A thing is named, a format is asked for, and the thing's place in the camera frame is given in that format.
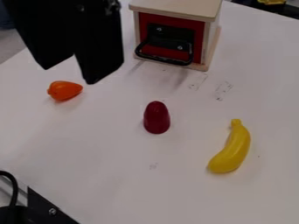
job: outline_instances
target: orange pepper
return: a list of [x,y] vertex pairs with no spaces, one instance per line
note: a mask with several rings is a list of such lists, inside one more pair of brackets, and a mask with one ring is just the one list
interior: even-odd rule
[[66,101],[81,93],[83,87],[70,81],[57,80],[53,82],[48,94],[56,101]]

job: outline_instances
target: plastic toy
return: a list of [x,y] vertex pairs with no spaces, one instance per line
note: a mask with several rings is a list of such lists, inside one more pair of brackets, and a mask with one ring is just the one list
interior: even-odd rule
[[215,173],[225,173],[236,170],[244,161],[250,146],[250,133],[242,125],[241,120],[232,120],[232,132],[226,142],[226,147],[213,157],[208,169]]
[[79,84],[70,81],[57,80],[50,85],[48,94],[54,100],[62,102],[80,94],[82,89],[83,87]]
[[170,114],[160,101],[151,102],[145,109],[144,128],[152,134],[162,134],[170,127]]
[[260,4],[266,4],[266,5],[271,5],[271,4],[285,4],[287,1],[286,0],[258,0]]

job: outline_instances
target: red plastic cup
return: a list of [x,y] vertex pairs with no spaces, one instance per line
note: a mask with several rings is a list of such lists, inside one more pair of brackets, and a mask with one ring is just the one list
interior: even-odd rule
[[162,134],[170,127],[170,113],[160,101],[151,102],[145,109],[144,128],[152,134]]

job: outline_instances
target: banana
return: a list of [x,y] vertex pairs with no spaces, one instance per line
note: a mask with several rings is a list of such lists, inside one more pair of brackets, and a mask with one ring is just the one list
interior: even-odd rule
[[250,133],[241,120],[232,119],[232,132],[226,141],[226,147],[210,160],[207,168],[215,173],[236,170],[248,153],[250,141]]

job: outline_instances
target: red object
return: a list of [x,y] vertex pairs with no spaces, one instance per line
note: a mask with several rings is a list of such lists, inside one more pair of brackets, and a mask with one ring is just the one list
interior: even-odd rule
[[[190,19],[177,17],[165,17],[139,12],[140,39],[144,41],[148,35],[148,24],[168,25],[177,28],[186,28],[195,31],[194,43],[194,63],[201,64],[201,52],[204,40],[205,23]],[[143,48],[143,53],[157,55],[176,60],[188,60],[188,53],[177,50],[166,49],[158,46],[147,45]]]
[[56,101],[66,101],[81,93],[83,87],[70,81],[57,80],[51,83],[48,94]]
[[170,127],[170,114],[165,104],[160,101],[151,102],[145,109],[144,128],[152,134],[162,134]]

